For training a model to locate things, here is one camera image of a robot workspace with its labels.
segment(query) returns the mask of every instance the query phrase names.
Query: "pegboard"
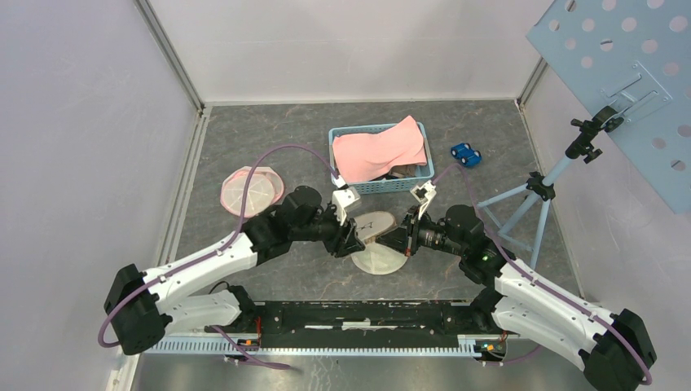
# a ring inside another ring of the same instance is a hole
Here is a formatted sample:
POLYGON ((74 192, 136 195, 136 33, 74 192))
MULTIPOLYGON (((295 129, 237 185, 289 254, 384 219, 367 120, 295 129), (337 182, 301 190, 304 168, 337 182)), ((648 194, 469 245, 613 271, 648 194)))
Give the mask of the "pegboard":
POLYGON ((609 136, 675 213, 691 211, 689 19, 689 0, 556 0, 527 36, 592 115, 621 112, 609 136))

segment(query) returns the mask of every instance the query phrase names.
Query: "gray tabletop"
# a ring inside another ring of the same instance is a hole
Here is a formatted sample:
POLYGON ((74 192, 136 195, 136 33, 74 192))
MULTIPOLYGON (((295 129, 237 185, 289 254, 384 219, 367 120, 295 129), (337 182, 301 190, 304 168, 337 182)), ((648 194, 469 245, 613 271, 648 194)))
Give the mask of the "gray tabletop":
MULTIPOLYGON (((178 258, 204 248, 230 233, 237 223, 219 202, 222 181, 236 169, 251 165, 266 149, 301 143, 328 156, 328 131, 333 127, 401 121, 412 115, 425 126, 432 160, 440 173, 454 160, 449 148, 468 142, 482 152, 482 163, 469 172, 480 200, 525 183, 537 169, 535 155, 519 113, 511 101, 330 103, 213 108, 194 187, 187 208, 178 258)), ((333 185, 327 170, 302 151, 281 151, 265 160, 284 180, 286 191, 298 185, 317 189, 330 198, 333 185)), ((453 173, 438 185, 429 207, 436 220, 453 204, 469 204, 461 177, 453 173)), ((521 196, 492 207, 508 218, 521 196)), ((415 203, 407 192, 364 195, 354 215, 384 210, 403 217, 415 203)), ((518 239, 532 241, 539 207, 514 228, 518 239)), ((530 254, 517 251, 519 256, 530 254)), ((550 216, 537 271, 571 292, 577 285, 557 224, 550 216)), ((254 300, 467 299, 481 287, 467 280, 458 260, 422 248, 391 275, 369 275, 349 258, 329 256, 319 243, 295 243, 288 254, 257 268, 223 278, 245 286, 254 300)))

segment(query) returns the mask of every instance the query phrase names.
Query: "blue basket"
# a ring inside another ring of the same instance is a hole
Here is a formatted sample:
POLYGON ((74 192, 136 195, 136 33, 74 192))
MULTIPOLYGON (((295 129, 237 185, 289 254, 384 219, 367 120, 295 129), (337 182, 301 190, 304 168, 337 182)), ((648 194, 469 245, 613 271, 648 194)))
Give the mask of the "blue basket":
MULTIPOLYGON (((333 159, 333 139, 335 137, 339 137, 344 134, 355 133, 377 134, 383 132, 384 130, 390 129, 395 125, 397 124, 349 126, 346 128, 333 128, 329 130, 328 154, 331 158, 331 166, 336 167, 336 161, 333 159)), ((429 151, 429 144, 427 143, 427 134, 425 133, 425 127, 420 122, 417 123, 417 126, 420 128, 422 138, 425 141, 425 154, 427 155, 427 165, 418 165, 415 169, 415 177, 403 179, 383 179, 380 181, 357 182, 348 184, 354 187, 359 194, 389 193, 392 191, 409 191, 418 182, 426 182, 428 179, 432 178, 434 176, 434 165, 432 165, 432 154, 429 151)))

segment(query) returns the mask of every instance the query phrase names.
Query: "blue tripod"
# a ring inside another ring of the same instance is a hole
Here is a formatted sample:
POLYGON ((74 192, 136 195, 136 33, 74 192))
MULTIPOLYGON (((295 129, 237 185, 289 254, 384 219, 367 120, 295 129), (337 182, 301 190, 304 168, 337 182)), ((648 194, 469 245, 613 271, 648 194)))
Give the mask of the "blue tripod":
POLYGON ((564 172, 566 167, 571 164, 572 161, 578 159, 580 156, 586 156, 583 161, 586 164, 595 160, 599 155, 602 154, 602 150, 594 149, 592 145, 592 140, 604 130, 606 133, 617 129, 622 123, 623 118, 617 116, 616 110, 607 106, 600 110, 591 121, 579 121, 571 120, 572 126, 579 127, 579 136, 569 145, 566 149, 566 156, 561 158, 552 170, 543 177, 540 173, 530 173, 530 179, 526 184, 516 187, 512 190, 506 191, 498 196, 492 197, 489 200, 485 200, 478 204, 479 208, 485 209, 487 215, 492 219, 493 222, 500 228, 499 236, 508 242, 517 245, 519 248, 523 248, 527 251, 532 252, 530 257, 530 268, 534 269, 538 262, 538 255, 540 245, 542 244, 542 238, 544 235, 544 226, 547 223, 547 216, 549 213, 549 206, 552 200, 556 196, 554 191, 554 182, 559 178, 559 175, 564 172), (502 224, 499 219, 489 210, 490 205, 495 204, 501 200, 505 200, 516 194, 520 194, 526 190, 533 191, 530 193, 526 200, 523 201, 521 206, 518 207, 516 212, 502 224), (533 241, 532 247, 529 244, 525 244, 520 240, 514 239, 508 235, 508 233, 516 226, 516 224, 521 220, 521 218, 528 212, 528 209, 532 207, 538 200, 542 200, 542 209, 540 210, 540 216, 538 220, 538 229, 535 233, 535 240, 533 241))

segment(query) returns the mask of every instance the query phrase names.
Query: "blue toy car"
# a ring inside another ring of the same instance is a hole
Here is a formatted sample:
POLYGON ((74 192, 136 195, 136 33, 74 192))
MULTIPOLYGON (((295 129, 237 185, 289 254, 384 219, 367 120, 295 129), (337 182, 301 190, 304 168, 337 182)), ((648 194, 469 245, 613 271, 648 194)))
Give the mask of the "blue toy car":
POLYGON ((473 150, 468 143, 461 143, 451 148, 451 155, 460 160, 465 167, 473 167, 482 161, 480 152, 473 150))

